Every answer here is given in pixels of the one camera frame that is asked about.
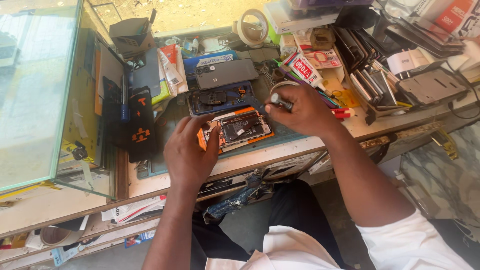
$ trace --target white sleeve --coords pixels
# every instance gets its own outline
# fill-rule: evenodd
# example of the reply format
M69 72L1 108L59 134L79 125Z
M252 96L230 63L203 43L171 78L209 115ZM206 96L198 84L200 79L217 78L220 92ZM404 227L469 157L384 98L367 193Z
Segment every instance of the white sleeve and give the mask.
M377 270L473 270L417 209L382 227L359 227Z

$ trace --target screwdriver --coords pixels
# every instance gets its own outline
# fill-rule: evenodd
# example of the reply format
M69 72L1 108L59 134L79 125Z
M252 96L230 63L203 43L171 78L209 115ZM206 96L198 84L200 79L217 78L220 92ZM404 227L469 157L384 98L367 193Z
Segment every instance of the screwdriver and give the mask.
M121 77L120 121L122 123L128 123L128 121L130 121L130 110L128 109L128 80L125 75Z
M277 93L272 94L272 96L270 97L270 101L274 104L282 104L285 109L287 109L288 111L292 111L293 103L283 100Z

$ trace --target adhesive tube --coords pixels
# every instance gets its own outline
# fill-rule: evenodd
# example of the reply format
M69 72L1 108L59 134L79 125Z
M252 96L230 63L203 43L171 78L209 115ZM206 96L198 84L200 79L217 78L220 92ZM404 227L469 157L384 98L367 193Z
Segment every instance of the adhesive tube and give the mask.
M302 80L312 87L319 87L321 90L325 91L326 88L322 84L323 78L320 76L318 71L308 62L308 59L299 52L292 53L282 64L291 68L292 71L300 76Z

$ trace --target white shirt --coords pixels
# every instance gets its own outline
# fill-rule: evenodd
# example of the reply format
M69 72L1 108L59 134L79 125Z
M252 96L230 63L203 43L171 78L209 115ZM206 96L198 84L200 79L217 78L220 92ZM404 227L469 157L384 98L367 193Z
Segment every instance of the white shirt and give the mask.
M377 270L473 270L455 253L419 210L381 227L359 227ZM247 262L208 259L206 270L331 270L338 265L308 234L286 226L272 226L263 252L255 250Z

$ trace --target man's left hand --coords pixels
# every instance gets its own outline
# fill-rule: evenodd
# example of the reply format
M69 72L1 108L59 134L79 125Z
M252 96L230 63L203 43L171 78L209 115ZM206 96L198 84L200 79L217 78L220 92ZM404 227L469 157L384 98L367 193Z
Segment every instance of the man's left hand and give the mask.
M207 150L198 145L197 133L213 115L184 117L178 122L163 151L170 175L171 188L198 193L218 160L220 127L210 133Z

